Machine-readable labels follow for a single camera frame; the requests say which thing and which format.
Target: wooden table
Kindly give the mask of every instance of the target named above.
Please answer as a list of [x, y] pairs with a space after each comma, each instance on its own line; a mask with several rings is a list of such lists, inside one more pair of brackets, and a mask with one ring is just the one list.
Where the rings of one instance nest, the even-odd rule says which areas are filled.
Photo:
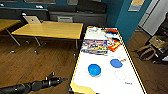
[[0, 32], [6, 30], [8, 34], [13, 38], [13, 40], [20, 46], [20, 43], [15, 39], [15, 37], [9, 32], [8, 28], [18, 24], [20, 20], [7, 20], [7, 19], [0, 19]]
[[[107, 55], [96, 55], [80, 52], [78, 62], [70, 83], [72, 94], [144, 94], [145, 88], [136, 71], [134, 64], [127, 52], [121, 36], [122, 45], [115, 51], [108, 50]], [[89, 28], [85, 39], [107, 40], [105, 32], [98, 28]], [[110, 64], [112, 59], [124, 60], [123, 66], [115, 68]], [[88, 72], [90, 64], [97, 64], [101, 68], [101, 74], [93, 77]]]
[[36, 38], [37, 36], [76, 39], [76, 48], [78, 48], [77, 39], [80, 39], [82, 27], [83, 24], [81, 23], [43, 21], [42, 23], [37, 24], [26, 24], [25, 26], [14, 31], [12, 34], [34, 36], [39, 46], [41, 46], [41, 44]]

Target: poster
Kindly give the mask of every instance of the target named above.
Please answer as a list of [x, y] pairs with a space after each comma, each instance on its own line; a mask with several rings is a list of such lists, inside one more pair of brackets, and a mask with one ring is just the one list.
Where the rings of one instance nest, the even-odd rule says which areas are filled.
[[128, 11], [139, 11], [145, 0], [132, 0]]

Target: laptop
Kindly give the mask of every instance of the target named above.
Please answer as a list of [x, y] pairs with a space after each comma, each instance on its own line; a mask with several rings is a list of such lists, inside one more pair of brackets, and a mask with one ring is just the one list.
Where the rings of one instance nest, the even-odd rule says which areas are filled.
[[41, 23], [41, 21], [36, 16], [23, 16], [23, 17], [29, 24]]

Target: cabinet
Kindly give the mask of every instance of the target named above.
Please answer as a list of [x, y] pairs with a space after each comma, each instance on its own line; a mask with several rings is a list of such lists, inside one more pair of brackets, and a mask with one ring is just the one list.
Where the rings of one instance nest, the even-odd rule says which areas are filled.
[[153, 36], [168, 12], [168, 0], [152, 0], [141, 21], [139, 27]]

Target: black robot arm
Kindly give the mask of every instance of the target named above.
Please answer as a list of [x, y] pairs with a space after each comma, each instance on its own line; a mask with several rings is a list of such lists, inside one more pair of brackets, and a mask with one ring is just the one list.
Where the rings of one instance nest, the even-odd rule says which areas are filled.
[[43, 88], [57, 86], [68, 80], [67, 78], [53, 77], [53, 74], [54, 72], [46, 77], [46, 80], [0, 88], [0, 94], [27, 94], [30, 91], [39, 91]]

